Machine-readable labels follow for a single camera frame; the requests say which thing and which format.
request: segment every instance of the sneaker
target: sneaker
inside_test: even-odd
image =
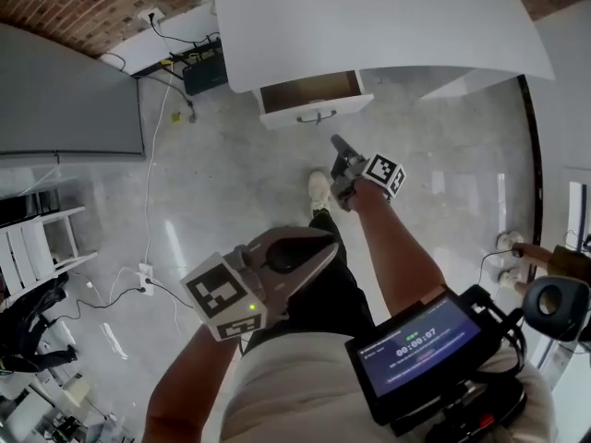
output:
[[[322,171],[314,171],[308,179],[308,194],[312,216],[320,210],[331,212],[331,185]]]
[[[501,233],[497,237],[497,251],[509,251],[515,243],[524,243],[525,239],[519,232]]]
[[[507,289],[515,289],[515,284],[521,280],[519,268],[504,270],[499,274],[499,286]]]

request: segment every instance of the power outlet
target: power outlet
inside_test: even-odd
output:
[[[148,10],[141,10],[138,13],[138,18],[147,21],[150,24],[150,14],[154,14],[154,18],[152,21],[155,23],[156,21],[160,21],[164,18],[164,13],[159,8],[150,8]]]
[[[154,267],[152,264],[146,264],[143,262],[139,263],[139,286],[144,287],[146,289],[146,295],[154,295],[154,286],[147,282],[147,278],[154,277]]]

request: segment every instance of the cable cord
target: cable cord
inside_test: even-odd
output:
[[[587,351],[575,351],[572,350],[571,348],[564,346],[562,343],[558,343],[559,347],[561,347],[562,349],[568,351],[570,354],[589,354]]]
[[[186,95],[185,93],[183,93],[183,91],[181,89],[179,89],[177,86],[172,85],[172,84],[168,84],[168,82],[165,82],[164,80],[160,80],[159,78],[153,78],[152,76],[143,76],[141,78],[151,78],[152,80],[156,80],[156,82],[160,82],[163,85],[167,85],[168,87],[170,87],[171,89],[175,89],[178,93],[181,94],[181,97],[183,97],[183,100],[185,100],[189,110],[191,111],[191,116],[188,118],[188,121],[190,123],[195,123],[195,121],[197,120],[197,114],[195,113],[195,108],[193,107],[193,101],[191,101]]]
[[[505,249],[504,251],[497,251],[495,253],[488,253],[486,256],[484,256],[482,258],[482,261],[480,262],[480,275],[478,276],[478,282],[476,284],[480,285],[480,281],[482,281],[482,270],[484,269],[484,261],[486,261],[491,256],[502,255],[503,253],[511,253],[511,251],[512,251],[511,249]]]
[[[146,278],[146,282],[148,284],[151,284],[155,287],[158,287],[160,289],[162,289],[163,291],[168,292],[171,296],[173,296],[176,300],[178,300],[181,304],[183,304],[185,307],[187,308],[193,308],[192,305],[187,304],[186,302],[184,302],[178,295],[176,295],[175,293],[170,292],[168,289],[166,289],[166,287],[164,287],[161,284],[157,284],[156,282],[152,281],[150,278]]]
[[[214,34],[220,34],[219,31],[215,31],[213,33],[210,33],[207,35],[207,37],[201,41],[187,41],[187,40],[181,40],[179,38],[173,38],[172,36],[164,36],[161,32],[159,32],[158,30],[156,30],[156,27],[154,25],[154,16],[151,16],[150,18],[150,24],[151,24],[151,28],[154,30],[154,32],[160,36],[161,38],[166,38],[167,40],[175,40],[175,41],[180,41],[180,42],[186,42],[187,44],[202,44],[205,41],[209,41],[210,40],[210,36],[213,36]]]
[[[123,62],[123,65],[121,67],[119,67],[119,72],[123,72],[123,69],[126,68],[127,61],[123,57],[121,57],[119,54],[115,54],[115,53],[103,53],[103,55],[105,55],[105,54],[113,55],[113,56],[118,57],[119,59],[121,59],[121,62]]]
[[[175,65],[172,64],[170,66],[171,71],[175,71]],[[156,124],[156,129],[154,130],[154,136],[151,139],[151,157],[150,157],[150,166],[148,166],[148,174],[146,176],[146,200],[144,203],[144,217],[146,218],[146,229],[148,230],[148,243],[146,244],[146,254],[144,255],[144,262],[148,264],[148,253],[150,253],[150,243],[151,243],[151,230],[150,230],[150,220],[148,219],[148,198],[150,195],[150,174],[151,174],[151,167],[154,164],[154,152],[156,150],[156,136],[158,135],[158,130],[160,129],[160,123],[163,120],[164,115],[164,106],[166,105],[166,98],[168,97],[168,92],[172,87],[173,75],[171,74],[170,80],[168,81],[168,87],[166,88],[166,92],[164,93],[163,98],[163,106],[160,110],[160,117],[158,118],[158,123]]]
[[[80,310],[80,304],[84,304],[86,306],[89,306],[90,308],[95,308],[95,309],[109,308],[110,306],[113,306],[117,302],[119,302],[119,299],[121,297],[123,297],[126,293],[130,293],[132,291],[145,292],[146,289],[144,289],[143,287],[132,287],[131,289],[125,289],[122,293],[120,293],[117,296],[116,299],[114,299],[113,302],[111,302],[110,304],[107,304],[107,305],[93,305],[93,304],[89,304],[88,302],[84,302],[83,300],[78,299],[76,301],[76,307],[78,309],[78,316],[77,317],[71,317],[70,315],[60,315],[58,318],[55,318],[50,322],[48,328],[51,327],[60,318],[69,318],[70,320],[80,320],[80,317],[82,317],[82,311]]]
[[[129,270],[130,272],[133,272],[134,274],[136,273],[132,268],[128,268],[127,266],[124,266],[123,268],[121,268],[119,270],[119,272],[117,272],[117,277],[115,278],[115,280],[113,281],[113,284],[111,285],[111,292],[109,293],[109,304],[108,305],[110,305],[112,303],[113,291],[115,290],[115,285],[119,281],[119,278],[121,277],[121,273],[126,269]]]
[[[91,289],[96,293],[96,296],[99,297],[99,300],[101,302],[103,302],[103,305],[107,305],[107,303],[103,300],[103,298],[99,294],[99,290],[94,286],[94,284],[92,283],[92,281],[88,277],[80,274],[79,272],[75,272],[73,270],[71,270],[69,273],[72,274],[72,275],[74,275],[74,276],[79,276],[82,279],[84,279],[86,281],[86,285],[87,286],[89,286],[89,284],[90,284]]]
[[[56,154],[56,157],[57,157],[57,164],[53,167],[53,169],[51,169],[49,171],[49,173],[47,173],[46,175],[44,175],[41,179],[39,179],[31,187],[28,187],[25,190],[23,190],[20,194],[17,195],[17,197],[24,196],[27,192],[31,191],[33,188],[35,188],[36,186],[38,186],[41,182],[43,182],[45,179],[47,179],[47,177],[49,177],[51,174],[53,174],[55,172],[55,170],[60,166],[59,156],[57,154]]]

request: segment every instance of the black camera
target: black camera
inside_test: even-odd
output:
[[[445,419],[427,441],[478,441],[494,425],[510,425],[526,395],[515,378],[525,363],[517,323],[478,285],[462,295],[446,287],[345,346],[373,419],[400,436],[435,413]],[[514,348],[514,367],[478,369],[501,347]]]
[[[591,323],[585,324],[590,301],[591,290],[585,282],[543,276],[528,287],[522,309],[531,328],[557,341],[578,341],[591,353]]]

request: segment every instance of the white cable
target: white cable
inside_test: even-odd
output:
[[[170,299],[173,301],[173,304],[175,305],[175,325],[176,325],[176,331],[178,331],[178,336],[180,337],[180,339],[183,340],[183,334],[181,333],[181,329],[178,327],[178,322],[176,321],[176,313],[178,312],[178,305],[176,304],[176,300],[173,297],[173,295],[171,293],[169,293],[168,291],[166,291],[166,293],[168,293],[168,295],[170,296]]]
[[[136,272],[132,268],[128,268],[127,266],[124,266],[123,268],[121,268],[119,270],[119,272],[117,272],[117,277],[115,278],[115,281],[113,282],[113,285],[111,286],[111,292],[109,293],[109,305],[112,303],[112,300],[113,300],[113,291],[115,290],[115,284],[117,284],[117,281],[119,281],[119,277],[121,276],[121,273],[125,269],[129,269],[131,272],[136,274]]]
[[[99,300],[100,300],[101,302],[103,302],[103,305],[107,305],[107,303],[106,303],[106,302],[103,300],[103,298],[102,298],[102,297],[101,297],[101,295],[99,294],[99,290],[96,288],[96,286],[95,286],[95,285],[92,283],[92,281],[91,281],[91,280],[90,280],[88,277],[86,277],[86,276],[84,276],[84,275],[80,274],[79,272],[74,272],[73,270],[71,270],[71,271],[70,271],[70,273],[74,274],[75,276],[79,276],[79,277],[81,277],[82,279],[86,280],[86,285],[90,285],[91,289],[94,289],[94,292],[95,292],[95,293],[97,294],[97,296],[99,297]]]
[[[175,71],[175,65],[171,64],[170,66],[171,71]],[[151,158],[150,158],[150,166],[148,167],[148,175],[146,176],[146,201],[144,203],[144,216],[146,217],[146,229],[148,230],[148,244],[146,245],[146,254],[144,256],[144,263],[148,264],[148,253],[150,252],[150,242],[151,242],[151,231],[150,231],[150,220],[148,220],[148,195],[150,194],[150,174],[151,174],[151,167],[154,164],[154,150],[156,149],[156,135],[158,135],[158,129],[160,128],[160,123],[163,120],[164,115],[164,106],[166,104],[166,97],[168,97],[168,92],[170,91],[170,85],[173,83],[173,75],[171,74],[170,80],[168,81],[168,87],[166,88],[166,92],[164,93],[163,99],[163,106],[160,110],[160,118],[158,118],[158,123],[156,124],[156,129],[154,130],[154,136],[151,139]]]
[[[51,174],[54,173],[55,169],[57,169],[59,167],[59,163],[56,164],[54,166],[54,168],[49,171],[49,173],[47,173],[46,175],[44,175],[41,179],[39,179],[35,184],[33,184],[31,187],[26,188],[25,190],[23,190],[20,194],[17,195],[17,197],[21,197],[24,196],[27,192],[29,192],[30,190],[32,190],[33,188],[35,188],[36,186],[38,186],[41,182],[43,182],[45,179],[47,179],[47,177],[49,177]]]

